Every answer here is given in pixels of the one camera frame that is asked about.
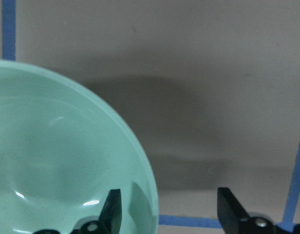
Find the mint green bowl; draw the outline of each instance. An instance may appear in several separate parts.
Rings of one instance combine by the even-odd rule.
[[[121,117],[57,73],[0,60],[0,234],[69,234],[118,188],[120,234],[155,234],[153,173]]]

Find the blue tape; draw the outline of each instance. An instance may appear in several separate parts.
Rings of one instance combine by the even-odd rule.
[[[290,229],[289,231],[291,231],[292,229],[292,224],[293,224],[299,196],[300,196],[300,145],[298,148],[297,158],[295,161],[291,186],[286,201],[282,223],[280,224],[280,226],[286,227],[286,229]]]
[[[15,60],[16,0],[2,0],[2,59]]]
[[[219,221],[216,219],[178,217],[173,215],[160,215],[159,225],[218,229],[222,228]]]

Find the blue tape line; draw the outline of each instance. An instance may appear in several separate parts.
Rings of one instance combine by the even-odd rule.
[[[294,223],[278,223],[278,226],[279,226],[280,228],[282,228],[283,230],[286,230],[286,231],[292,233],[295,224],[294,224]]]
[[[293,170],[291,186],[288,193],[281,226],[290,227],[294,220],[298,199],[300,196],[300,145]]]
[[[16,0],[2,0],[2,59],[15,60]]]
[[[178,217],[173,215],[160,215],[159,225],[218,229],[222,228],[219,221],[216,219]]]

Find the metal screw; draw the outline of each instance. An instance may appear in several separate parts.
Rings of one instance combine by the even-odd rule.
[[[97,226],[97,224],[95,224],[95,223],[91,223],[91,224],[87,227],[87,230],[90,231],[90,232],[93,232],[93,231],[95,231],[96,229],[98,229],[98,226]]]
[[[262,219],[262,218],[256,218],[255,219],[255,224],[259,227],[266,227],[268,225],[268,223],[266,222],[266,220]]]

